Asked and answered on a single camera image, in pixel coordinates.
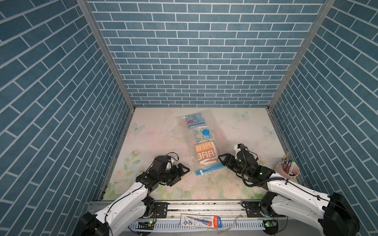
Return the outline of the clear vacuum bag blue zip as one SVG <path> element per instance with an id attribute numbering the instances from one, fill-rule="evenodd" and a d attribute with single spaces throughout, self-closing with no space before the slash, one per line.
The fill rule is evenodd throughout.
<path id="1" fill-rule="evenodd" d="M 219 160 L 214 128 L 210 126 L 203 112 L 192 113 L 182 117 L 186 127 L 193 133 L 194 149 L 201 168 L 195 170 L 196 176 L 204 176 L 224 168 Z"/>

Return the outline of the blue cartoon towel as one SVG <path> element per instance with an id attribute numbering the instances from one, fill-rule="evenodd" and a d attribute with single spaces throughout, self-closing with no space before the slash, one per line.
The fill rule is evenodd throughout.
<path id="1" fill-rule="evenodd" d="M 186 116 L 186 121 L 190 130 L 193 130 L 199 126 L 205 126 L 207 124 L 202 113 Z"/>

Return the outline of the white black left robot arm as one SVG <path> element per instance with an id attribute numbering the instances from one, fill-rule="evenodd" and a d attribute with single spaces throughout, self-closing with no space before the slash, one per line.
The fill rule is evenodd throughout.
<path id="1" fill-rule="evenodd" d="M 170 154 L 155 157 L 149 168 L 117 200 L 102 210 L 85 213 L 73 230 L 74 236 L 118 236 L 131 223 L 152 214 L 155 200 L 150 193 L 160 185 L 172 187 L 190 169 Z"/>

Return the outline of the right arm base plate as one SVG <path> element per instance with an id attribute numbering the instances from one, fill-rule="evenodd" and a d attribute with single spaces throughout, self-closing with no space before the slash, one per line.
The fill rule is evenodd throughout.
<path id="1" fill-rule="evenodd" d="M 245 209 L 248 218 L 279 218 L 285 217 L 273 212 L 270 207 L 261 206 L 259 201 L 241 201 L 240 205 Z"/>

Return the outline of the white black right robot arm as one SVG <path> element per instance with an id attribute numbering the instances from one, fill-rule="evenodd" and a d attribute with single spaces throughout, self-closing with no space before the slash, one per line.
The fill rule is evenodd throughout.
<path id="1" fill-rule="evenodd" d="M 355 236 L 360 221 L 346 198 L 306 188 L 258 164 L 258 156 L 244 144 L 235 146 L 236 154 L 219 155 L 221 164 L 233 171 L 247 187 L 266 190 L 258 205 L 242 206 L 248 213 L 265 217 L 291 217 L 320 230 L 325 236 Z"/>

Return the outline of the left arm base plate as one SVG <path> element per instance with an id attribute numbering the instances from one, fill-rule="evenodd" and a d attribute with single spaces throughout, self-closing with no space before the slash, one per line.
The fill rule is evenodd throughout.
<path id="1" fill-rule="evenodd" d="M 146 206 L 143 218 L 167 218 L 168 202 L 154 202 Z"/>

